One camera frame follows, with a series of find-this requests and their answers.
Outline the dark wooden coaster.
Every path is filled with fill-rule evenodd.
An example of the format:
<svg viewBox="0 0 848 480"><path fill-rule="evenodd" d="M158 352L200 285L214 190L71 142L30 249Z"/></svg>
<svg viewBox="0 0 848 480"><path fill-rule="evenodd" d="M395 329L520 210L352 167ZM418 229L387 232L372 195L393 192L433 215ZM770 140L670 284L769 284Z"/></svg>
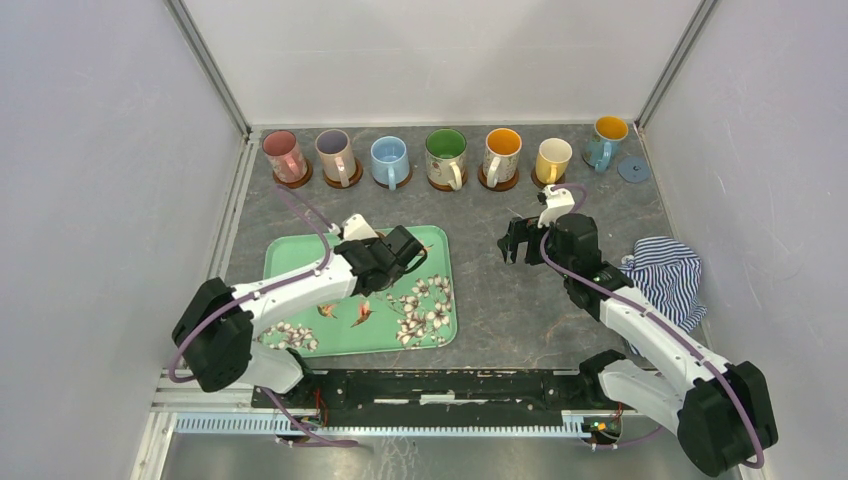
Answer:
<svg viewBox="0 0 848 480"><path fill-rule="evenodd" d="M544 189L546 186L549 186L549 185L555 185L555 184L563 183L565 181L565 174L560 175L557 179L555 179L552 182L543 182L538 178L536 171L534 169L532 169L531 170L531 180L536 185L537 188Z"/></svg>

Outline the cream yellow-handled mug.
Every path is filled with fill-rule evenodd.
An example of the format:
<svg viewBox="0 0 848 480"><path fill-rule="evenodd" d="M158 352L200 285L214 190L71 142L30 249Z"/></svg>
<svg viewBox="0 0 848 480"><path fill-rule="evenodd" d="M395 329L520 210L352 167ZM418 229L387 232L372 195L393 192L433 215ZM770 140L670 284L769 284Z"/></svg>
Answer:
<svg viewBox="0 0 848 480"><path fill-rule="evenodd" d="M565 174L573 155L571 145L561 138L543 140L538 148L534 170L543 182L552 182Z"/></svg>

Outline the orange interior mug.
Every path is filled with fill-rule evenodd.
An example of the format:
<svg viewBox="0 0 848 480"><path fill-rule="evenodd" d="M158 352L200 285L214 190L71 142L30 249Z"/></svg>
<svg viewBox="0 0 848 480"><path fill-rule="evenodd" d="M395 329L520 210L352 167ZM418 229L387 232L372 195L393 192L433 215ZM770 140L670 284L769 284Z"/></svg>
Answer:
<svg viewBox="0 0 848 480"><path fill-rule="evenodd" d="M487 183L494 187L505 182L518 171L522 140L520 135L509 128L492 130L485 139L485 157L482 167L486 172Z"/></svg>

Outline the blue round coaster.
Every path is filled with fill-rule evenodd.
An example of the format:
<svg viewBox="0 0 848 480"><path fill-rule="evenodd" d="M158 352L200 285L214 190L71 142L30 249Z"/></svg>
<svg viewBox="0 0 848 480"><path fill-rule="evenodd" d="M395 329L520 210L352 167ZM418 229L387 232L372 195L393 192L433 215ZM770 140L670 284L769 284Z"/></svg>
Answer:
<svg viewBox="0 0 848 480"><path fill-rule="evenodd" d="M619 175L628 183L642 183L651 178L650 165L643 156L627 156L617 167Z"/></svg>

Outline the blue orange-interior mug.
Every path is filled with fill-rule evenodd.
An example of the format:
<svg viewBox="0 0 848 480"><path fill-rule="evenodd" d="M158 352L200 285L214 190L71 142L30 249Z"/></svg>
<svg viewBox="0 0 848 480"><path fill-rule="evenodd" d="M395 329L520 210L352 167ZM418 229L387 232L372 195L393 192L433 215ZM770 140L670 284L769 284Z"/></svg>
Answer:
<svg viewBox="0 0 848 480"><path fill-rule="evenodd" d="M603 116L594 123L593 133L582 151L583 161L595 172L605 172L628 136L627 123L615 116Z"/></svg>

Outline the light blue mug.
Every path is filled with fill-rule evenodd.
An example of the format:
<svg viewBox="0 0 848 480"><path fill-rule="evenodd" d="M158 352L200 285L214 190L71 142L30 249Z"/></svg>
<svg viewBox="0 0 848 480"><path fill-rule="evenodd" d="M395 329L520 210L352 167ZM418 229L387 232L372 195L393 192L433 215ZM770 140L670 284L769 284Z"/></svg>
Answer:
<svg viewBox="0 0 848 480"><path fill-rule="evenodd" d="M396 136L383 136L370 149L372 177L394 187L411 170L405 142Z"/></svg>

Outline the green interior floral mug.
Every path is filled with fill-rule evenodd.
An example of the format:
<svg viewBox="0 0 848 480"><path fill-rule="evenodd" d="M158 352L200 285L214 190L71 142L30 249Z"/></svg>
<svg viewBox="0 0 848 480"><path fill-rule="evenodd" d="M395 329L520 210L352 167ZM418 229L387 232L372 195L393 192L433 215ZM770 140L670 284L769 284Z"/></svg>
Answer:
<svg viewBox="0 0 848 480"><path fill-rule="evenodd" d="M431 132L425 141L427 177L445 184L460 182L461 171L466 170L467 140L458 130L441 128Z"/></svg>

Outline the purple interior mug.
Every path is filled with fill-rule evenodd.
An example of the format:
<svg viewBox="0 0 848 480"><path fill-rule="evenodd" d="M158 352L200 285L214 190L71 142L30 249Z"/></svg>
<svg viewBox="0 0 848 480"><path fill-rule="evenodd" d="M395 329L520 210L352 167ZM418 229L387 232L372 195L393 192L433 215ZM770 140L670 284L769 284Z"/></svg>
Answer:
<svg viewBox="0 0 848 480"><path fill-rule="evenodd" d="M322 163L323 173L347 186L356 169L349 135L339 129L325 130L316 137L315 148Z"/></svg>

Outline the pink mug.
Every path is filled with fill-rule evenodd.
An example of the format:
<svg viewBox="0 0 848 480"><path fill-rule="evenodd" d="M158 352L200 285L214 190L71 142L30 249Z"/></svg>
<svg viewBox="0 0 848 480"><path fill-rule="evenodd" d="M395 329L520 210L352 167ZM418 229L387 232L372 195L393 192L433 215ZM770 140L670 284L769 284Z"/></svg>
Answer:
<svg viewBox="0 0 848 480"><path fill-rule="evenodd" d="M275 130L262 140L262 150L268 158L272 174L284 182L301 179L309 162L304 156L297 137L288 130Z"/></svg>

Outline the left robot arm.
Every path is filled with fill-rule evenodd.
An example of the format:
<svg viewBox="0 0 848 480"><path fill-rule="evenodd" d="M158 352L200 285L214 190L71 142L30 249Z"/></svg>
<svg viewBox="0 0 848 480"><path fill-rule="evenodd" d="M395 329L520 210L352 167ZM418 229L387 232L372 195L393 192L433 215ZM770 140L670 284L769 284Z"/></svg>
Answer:
<svg viewBox="0 0 848 480"><path fill-rule="evenodd" d="M319 239L323 257L294 271L236 286L219 277L204 281L171 333L190 373L171 369L171 381L194 381L207 393L243 381L270 389L290 407L306 405L314 381L299 357L260 352L256 333L320 304L386 290L426 259L423 244L403 226L336 246Z"/></svg>

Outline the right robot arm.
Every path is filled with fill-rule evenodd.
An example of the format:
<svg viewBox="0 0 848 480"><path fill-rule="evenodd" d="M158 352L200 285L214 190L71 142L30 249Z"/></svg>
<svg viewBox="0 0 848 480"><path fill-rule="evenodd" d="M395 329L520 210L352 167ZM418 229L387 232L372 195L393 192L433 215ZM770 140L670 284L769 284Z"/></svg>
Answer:
<svg viewBox="0 0 848 480"><path fill-rule="evenodd" d="M693 340L654 309L635 283L602 257L593 218L567 213L555 220L511 219L497 242L507 263L521 244L528 265L545 264L563 278L569 299L622 336L654 367L649 372L609 350L581 364L580 400L591 408L610 401L635 408L673 433L703 474L717 477L744 465L760 469L778 441L762 371L733 364Z"/></svg>

